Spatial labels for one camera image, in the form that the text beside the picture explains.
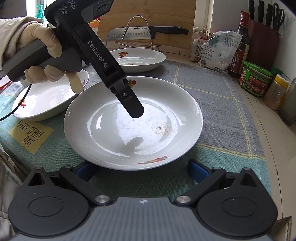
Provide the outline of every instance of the happy every day sign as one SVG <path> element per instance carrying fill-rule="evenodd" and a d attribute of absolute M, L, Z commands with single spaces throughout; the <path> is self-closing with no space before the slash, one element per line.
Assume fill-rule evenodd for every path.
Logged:
<path fill-rule="evenodd" d="M 53 129 L 32 121 L 19 120 L 8 132 L 24 148 L 35 154 Z"/>

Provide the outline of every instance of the green lid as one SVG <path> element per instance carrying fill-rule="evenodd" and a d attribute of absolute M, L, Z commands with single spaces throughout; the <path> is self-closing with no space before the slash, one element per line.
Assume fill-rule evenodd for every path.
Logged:
<path fill-rule="evenodd" d="M 244 61 L 244 64 L 246 66 L 248 66 L 249 68 L 251 68 L 251 69 L 253 69 L 255 71 L 258 71 L 261 74 L 264 74 L 264 75 L 266 75 L 268 77 L 272 77 L 272 73 L 271 72 L 269 72 L 268 70 L 266 70 L 264 68 L 261 68 L 260 66 L 258 66 L 256 64 L 252 64 L 252 63 L 250 63 L 248 61 Z"/>
<path fill-rule="evenodd" d="M 279 74 L 279 75 L 282 75 L 282 74 L 283 74 L 283 72 L 282 72 L 278 67 L 276 67 L 276 66 L 273 66 L 273 67 L 271 68 L 271 73 L 272 73 L 274 76 L 276 76 L 277 74 Z"/>

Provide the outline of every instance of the beige sleeve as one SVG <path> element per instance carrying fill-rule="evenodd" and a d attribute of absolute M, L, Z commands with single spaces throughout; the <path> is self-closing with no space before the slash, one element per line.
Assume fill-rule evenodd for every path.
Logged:
<path fill-rule="evenodd" d="M 0 19 L 0 69 L 4 61 L 4 52 L 18 28 L 21 28 L 24 24 L 29 22 L 42 22 L 39 18 L 34 17 L 19 17 L 13 19 Z"/>
<path fill-rule="evenodd" d="M 16 165 L 0 144 L 0 241 L 7 241 L 15 234 L 8 220 L 8 207 L 22 182 L 15 174 Z"/>

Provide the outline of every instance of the spice jar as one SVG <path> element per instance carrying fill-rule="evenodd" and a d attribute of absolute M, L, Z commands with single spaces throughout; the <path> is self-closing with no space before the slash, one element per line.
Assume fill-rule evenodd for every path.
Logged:
<path fill-rule="evenodd" d="M 289 82 L 277 74 L 264 97 L 264 102 L 271 109 L 278 110 L 285 99 L 288 86 Z"/>
<path fill-rule="evenodd" d="M 272 73 L 256 64 L 244 61 L 239 85 L 250 94 L 263 97 L 272 78 Z"/>
<path fill-rule="evenodd" d="M 271 81 L 269 82 L 269 85 L 268 85 L 266 91 L 268 91 L 268 89 L 269 89 L 271 83 L 272 83 L 272 82 L 274 81 L 274 79 L 276 78 L 276 75 L 279 74 L 279 75 L 281 76 L 281 75 L 283 74 L 283 72 L 282 72 L 278 67 L 276 67 L 276 66 L 274 66 L 274 65 L 272 66 L 270 72 L 272 73 L 272 79 L 271 79 Z"/>
<path fill-rule="evenodd" d="M 285 101 L 279 107 L 279 116 L 288 126 L 296 121 L 296 78 L 290 85 Z"/>

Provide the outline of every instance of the knife handle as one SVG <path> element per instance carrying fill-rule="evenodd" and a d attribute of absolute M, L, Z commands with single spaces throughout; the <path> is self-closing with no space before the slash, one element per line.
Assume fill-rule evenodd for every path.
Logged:
<path fill-rule="evenodd" d="M 181 27 L 174 26 L 149 26 L 151 38 L 154 39 L 155 33 L 163 34 L 184 34 L 188 35 L 189 30 Z"/>
<path fill-rule="evenodd" d="M 18 82 L 21 78 L 25 79 L 24 71 L 31 66 L 44 69 L 51 65 L 61 71 L 78 72 L 81 71 L 81 64 L 81 58 L 74 48 L 63 46 L 62 55 L 54 58 L 49 55 L 46 45 L 35 39 L 5 61 L 2 68 L 10 80 Z"/>
<path fill-rule="evenodd" d="M 250 11 L 250 19 L 254 20 L 254 14 L 255 14 L 254 0 L 249 0 L 249 11 Z"/>
<path fill-rule="evenodd" d="M 264 2 L 259 0 L 258 5 L 258 22 L 262 23 L 264 18 Z"/>
<path fill-rule="evenodd" d="M 272 9 L 273 9 L 272 5 L 268 4 L 267 12 L 266 12 L 266 22 L 265 22 L 265 25 L 267 27 L 270 27 L 271 22 L 272 22 Z"/>

